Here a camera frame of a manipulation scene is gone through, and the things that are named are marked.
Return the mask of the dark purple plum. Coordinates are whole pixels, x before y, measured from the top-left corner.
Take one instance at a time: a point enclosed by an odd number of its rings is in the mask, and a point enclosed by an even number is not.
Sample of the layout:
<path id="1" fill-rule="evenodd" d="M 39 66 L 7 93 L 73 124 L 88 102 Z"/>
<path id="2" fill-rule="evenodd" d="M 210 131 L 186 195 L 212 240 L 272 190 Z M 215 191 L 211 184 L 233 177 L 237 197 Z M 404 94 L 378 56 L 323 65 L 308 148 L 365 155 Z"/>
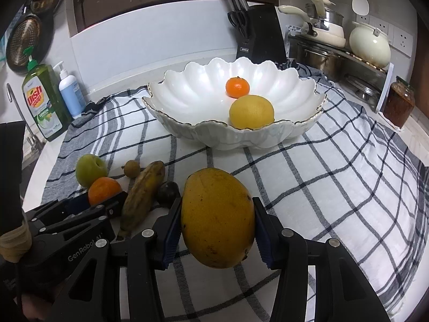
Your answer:
<path id="1" fill-rule="evenodd" d="M 168 181 L 163 183 L 156 192 L 156 202 L 161 208 L 172 208 L 176 199 L 180 198 L 180 189 L 177 183 Z"/>

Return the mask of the white scalloped ceramic bowl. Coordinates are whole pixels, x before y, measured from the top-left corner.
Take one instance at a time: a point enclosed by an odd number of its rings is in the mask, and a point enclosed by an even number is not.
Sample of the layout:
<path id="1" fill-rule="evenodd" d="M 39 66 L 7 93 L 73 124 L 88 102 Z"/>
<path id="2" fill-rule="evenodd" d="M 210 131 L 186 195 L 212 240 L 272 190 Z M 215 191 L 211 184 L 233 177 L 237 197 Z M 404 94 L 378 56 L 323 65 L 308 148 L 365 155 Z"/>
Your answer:
<path id="1" fill-rule="evenodd" d="M 272 148 L 308 131 L 321 117 L 327 94 L 295 68 L 214 58 L 168 70 L 148 85 L 149 112 L 177 138 L 221 151 Z"/>

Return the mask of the white rice paddle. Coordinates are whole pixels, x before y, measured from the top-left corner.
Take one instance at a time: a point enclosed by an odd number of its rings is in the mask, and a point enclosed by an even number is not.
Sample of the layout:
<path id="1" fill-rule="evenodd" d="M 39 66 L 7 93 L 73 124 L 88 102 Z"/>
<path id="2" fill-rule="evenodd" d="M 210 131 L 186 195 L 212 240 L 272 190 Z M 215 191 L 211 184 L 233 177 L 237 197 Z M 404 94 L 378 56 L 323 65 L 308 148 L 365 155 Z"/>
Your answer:
<path id="1" fill-rule="evenodd" d="M 367 16 L 369 14 L 369 2 L 367 0 L 352 0 L 351 7 L 357 15 Z"/>

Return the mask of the cream round teapot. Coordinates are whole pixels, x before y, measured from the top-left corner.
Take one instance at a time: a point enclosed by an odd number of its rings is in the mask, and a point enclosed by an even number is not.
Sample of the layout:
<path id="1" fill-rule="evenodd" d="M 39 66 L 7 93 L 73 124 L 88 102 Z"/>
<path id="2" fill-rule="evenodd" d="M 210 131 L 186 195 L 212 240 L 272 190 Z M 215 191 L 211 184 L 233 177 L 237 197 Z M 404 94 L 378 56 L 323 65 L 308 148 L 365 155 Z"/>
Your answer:
<path id="1" fill-rule="evenodd" d="M 391 51 L 388 36 L 379 28 L 353 21 L 349 45 L 354 55 L 378 68 L 390 63 Z"/>

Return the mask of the black kitchen scissors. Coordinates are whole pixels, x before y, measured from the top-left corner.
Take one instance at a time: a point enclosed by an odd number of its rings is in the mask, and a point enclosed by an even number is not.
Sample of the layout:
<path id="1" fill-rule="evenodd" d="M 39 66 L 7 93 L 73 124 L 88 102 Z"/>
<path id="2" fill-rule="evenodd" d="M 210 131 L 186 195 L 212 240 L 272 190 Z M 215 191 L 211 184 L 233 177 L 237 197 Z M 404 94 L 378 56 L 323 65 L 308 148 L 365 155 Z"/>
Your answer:
<path id="1" fill-rule="evenodd" d="M 248 12 L 245 9 L 228 13 L 230 24 L 243 36 L 245 40 L 251 38 L 251 25 Z"/>

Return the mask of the black knife block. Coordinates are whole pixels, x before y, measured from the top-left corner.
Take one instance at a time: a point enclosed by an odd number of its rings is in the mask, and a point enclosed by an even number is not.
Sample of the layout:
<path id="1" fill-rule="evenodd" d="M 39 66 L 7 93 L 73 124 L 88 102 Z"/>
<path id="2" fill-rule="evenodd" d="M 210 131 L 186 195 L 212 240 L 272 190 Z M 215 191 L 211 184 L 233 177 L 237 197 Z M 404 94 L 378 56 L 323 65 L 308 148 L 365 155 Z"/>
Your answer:
<path id="1" fill-rule="evenodd" d="M 286 62 L 284 37 L 276 7 L 256 4 L 244 10 L 246 36 L 238 38 L 236 58 L 246 57 L 254 64 L 266 60 L 277 64 Z"/>

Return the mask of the stainless steel pot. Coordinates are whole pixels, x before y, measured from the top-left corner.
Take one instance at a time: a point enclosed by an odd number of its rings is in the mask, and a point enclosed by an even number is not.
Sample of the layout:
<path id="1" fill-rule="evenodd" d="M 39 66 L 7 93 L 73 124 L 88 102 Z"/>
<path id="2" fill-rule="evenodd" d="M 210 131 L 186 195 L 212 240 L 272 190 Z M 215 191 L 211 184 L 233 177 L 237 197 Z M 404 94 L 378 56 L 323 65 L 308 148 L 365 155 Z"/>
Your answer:
<path id="1" fill-rule="evenodd" d="M 310 44 L 297 43 L 297 61 L 300 64 L 320 70 L 325 76 L 338 82 L 342 68 L 342 57 L 331 51 Z"/>

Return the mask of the blue white pump bottle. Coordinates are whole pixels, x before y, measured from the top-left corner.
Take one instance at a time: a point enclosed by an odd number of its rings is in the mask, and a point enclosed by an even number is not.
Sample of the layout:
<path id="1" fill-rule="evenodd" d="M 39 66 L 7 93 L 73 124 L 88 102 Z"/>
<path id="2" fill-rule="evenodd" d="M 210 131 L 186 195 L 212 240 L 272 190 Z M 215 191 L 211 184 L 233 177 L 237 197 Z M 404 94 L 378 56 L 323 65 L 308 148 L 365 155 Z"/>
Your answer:
<path id="1" fill-rule="evenodd" d="M 87 104 L 77 78 L 64 68 L 63 61 L 55 65 L 53 70 L 59 73 L 59 91 L 69 113 L 74 119 L 80 117 Z"/>

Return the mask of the green dish soap bottle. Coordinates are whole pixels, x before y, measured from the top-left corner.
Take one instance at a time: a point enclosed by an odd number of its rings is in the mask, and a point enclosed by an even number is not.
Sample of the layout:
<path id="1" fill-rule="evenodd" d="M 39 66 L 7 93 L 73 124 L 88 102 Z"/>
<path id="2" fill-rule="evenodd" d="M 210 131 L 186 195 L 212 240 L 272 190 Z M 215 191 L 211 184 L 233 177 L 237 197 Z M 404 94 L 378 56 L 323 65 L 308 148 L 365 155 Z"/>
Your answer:
<path id="1" fill-rule="evenodd" d="M 51 65 L 39 64 L 33 59 L 34 48 L 27 47 L 27 75 L 22 84 L 25 102 L 44 138 L 52 142 L 65 132 L 72 117 L 59 91 L 59 81 Z"/>

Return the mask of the hanging metal colander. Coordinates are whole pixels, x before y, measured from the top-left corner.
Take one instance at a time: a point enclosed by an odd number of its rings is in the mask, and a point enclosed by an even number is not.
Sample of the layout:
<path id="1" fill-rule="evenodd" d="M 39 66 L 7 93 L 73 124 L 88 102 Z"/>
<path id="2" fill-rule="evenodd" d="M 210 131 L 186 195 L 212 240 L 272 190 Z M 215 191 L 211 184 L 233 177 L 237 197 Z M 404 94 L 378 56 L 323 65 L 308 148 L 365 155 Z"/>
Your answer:
<path id="1" fill-rule="evenodd" d="M 41 29 L 40 20 L 34 14 L 22 16 L 12 29 L 6 43 L 6 62 L 14 73 L 27 71 L 28 56 L 24 50 L 38 44 Z"/>

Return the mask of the large orange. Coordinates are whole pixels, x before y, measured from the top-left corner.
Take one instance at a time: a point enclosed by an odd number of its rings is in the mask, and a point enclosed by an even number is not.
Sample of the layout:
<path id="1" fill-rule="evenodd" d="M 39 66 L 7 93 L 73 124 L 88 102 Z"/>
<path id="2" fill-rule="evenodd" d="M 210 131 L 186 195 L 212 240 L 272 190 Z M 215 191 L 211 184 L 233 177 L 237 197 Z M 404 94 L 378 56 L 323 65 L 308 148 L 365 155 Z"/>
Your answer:
<path id="1" fill-rule="evenodd" d="M 97 206 L 122 191 L 121 185 L 113 178 L 100 177 L 96 179 L 88 190 L 90 206 Z"/>

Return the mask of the small tangerine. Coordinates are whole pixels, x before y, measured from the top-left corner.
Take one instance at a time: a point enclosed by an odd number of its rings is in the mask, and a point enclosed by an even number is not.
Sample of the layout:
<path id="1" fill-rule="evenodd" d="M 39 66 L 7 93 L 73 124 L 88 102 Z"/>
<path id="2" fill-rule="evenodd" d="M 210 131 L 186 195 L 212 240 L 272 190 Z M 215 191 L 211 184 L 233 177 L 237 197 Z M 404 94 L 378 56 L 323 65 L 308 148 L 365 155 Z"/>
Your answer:
<path id="1" fill-rule="evenodd" d="M 237 99 L 245 95 L 248 95 L 250 86 L 247 80 L 237 76 L 227 80 L 225 85 L 225 90 L 229 97 Z"/>

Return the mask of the metal kitchen shelf rack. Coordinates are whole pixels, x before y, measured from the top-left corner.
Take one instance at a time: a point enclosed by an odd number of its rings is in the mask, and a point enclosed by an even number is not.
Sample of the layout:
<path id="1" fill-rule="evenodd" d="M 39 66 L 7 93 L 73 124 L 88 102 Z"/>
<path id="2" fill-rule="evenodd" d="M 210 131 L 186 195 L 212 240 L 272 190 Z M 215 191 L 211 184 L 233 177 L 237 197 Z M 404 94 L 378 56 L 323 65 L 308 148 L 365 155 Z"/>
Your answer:
<path id="1" fill-rule="evenodd" d="M 389 63 L 385 68 L 378 68 L 372 65 L 371 63 L 368 63 L 367 61 L 355 56 L 352 52 L 347 51 L 346 49 L 339 49 L 326 44 L 314 42 L 314 41 L 311 41 L 310 39 L 306 39 L 303 36 L 298 36 L 298 35 L 288 36 L 286 37 L 286 41 L 289 44 L 289 57 L 295 59 L 296 61 L 297 61 L 297 43 L 298 42 L 317 46 L 326 51 L 331 51 L 341 56 L 343 61 L 342 61 L 342 68 L 340 72 L 340 78 L 338 82 L 334 82 L 334 83 L 342 85 L 349 94 L 351 94 L 353 97 L 358 99 L 354 95 L 353 89 L 351 88 L 351 86 L 348 85 L 347 82 L 344 80 L 344 75 L 350 74 L 360 79 L 363 79 L 365 82 L 368 82 L 373 86 L 376 86 L 377 89 L 379 89 L 381 92 L 380 100 L 377 103 L 377 106 L 373 108 L 369 104 L 368 105 L 377 114 L 383 109 L 385 105 L 385 100 L 387 99 L 387 95 L 390 89 L 390 84 L 392 83 L 392 80 L 393 80 L 394 64 Z"/>

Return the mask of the green apple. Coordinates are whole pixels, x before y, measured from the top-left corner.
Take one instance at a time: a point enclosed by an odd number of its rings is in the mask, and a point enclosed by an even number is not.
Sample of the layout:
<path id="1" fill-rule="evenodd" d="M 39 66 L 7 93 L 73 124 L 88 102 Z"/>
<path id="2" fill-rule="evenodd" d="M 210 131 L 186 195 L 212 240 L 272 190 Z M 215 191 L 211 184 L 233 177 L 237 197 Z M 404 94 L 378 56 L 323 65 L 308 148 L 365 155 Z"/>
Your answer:
<path id="1" fill-rule="evenodd" d="M 99 156 L 85 154 L 77 161 L 76 179 L 83 188 L 89 188 L 95 180 L 107 176 L 107 166 Z"/>

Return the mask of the yellow mango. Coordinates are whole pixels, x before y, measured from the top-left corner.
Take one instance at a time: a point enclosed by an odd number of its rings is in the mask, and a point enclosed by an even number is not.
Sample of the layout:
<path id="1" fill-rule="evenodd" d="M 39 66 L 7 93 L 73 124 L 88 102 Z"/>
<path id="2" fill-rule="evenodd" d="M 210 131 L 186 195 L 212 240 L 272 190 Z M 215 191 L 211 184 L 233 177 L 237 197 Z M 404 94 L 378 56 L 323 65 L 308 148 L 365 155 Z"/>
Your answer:
<path id="1" fill-rule="evenodd" d="M 242 262 L 254 243 L 254 219 L 249 191 L 226 171 L 200 169 L 186 180 L 182 234 L 201 264 L 226 269 Z"/>

